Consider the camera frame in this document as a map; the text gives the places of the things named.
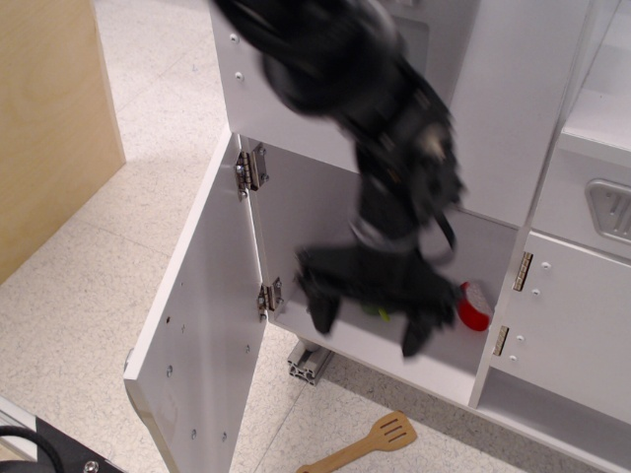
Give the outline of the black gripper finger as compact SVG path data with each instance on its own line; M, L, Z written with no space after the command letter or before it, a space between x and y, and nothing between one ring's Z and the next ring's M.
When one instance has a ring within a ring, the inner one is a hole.
M328 334L337 318L341 297L313 293L308 295L308 311L315 330L320 334Z
M426 316L408 317L401 341L404 358L417 355L431 339L433 332L441 327L436 318Z

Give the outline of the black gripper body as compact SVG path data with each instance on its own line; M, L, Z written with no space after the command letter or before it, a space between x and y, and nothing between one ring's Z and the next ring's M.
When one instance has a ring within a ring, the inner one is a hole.
M312 246L297 254L297 282L309 294L402 311L408 317L455 322L461 290L444 278L414 249L406 253L376 251L360 244Z

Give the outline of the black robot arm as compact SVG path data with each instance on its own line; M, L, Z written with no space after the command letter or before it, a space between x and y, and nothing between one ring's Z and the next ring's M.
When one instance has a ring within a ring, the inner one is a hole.
M406 316L404 356L452 325L461 289L423 257L421 230L457 204L448 107L404 55L393 19L375 1L221 1L218 8L261 56L291 110L335 122L354 142L361 177L350 246L308 247L297 280L315 329L328 333L343 299Z

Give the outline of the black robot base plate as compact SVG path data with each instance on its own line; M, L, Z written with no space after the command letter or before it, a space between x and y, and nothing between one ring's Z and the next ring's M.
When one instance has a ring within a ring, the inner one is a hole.
M58 454L67 473L122 473L110 460L69 437L46 421L36 418L35 431L46 439Z

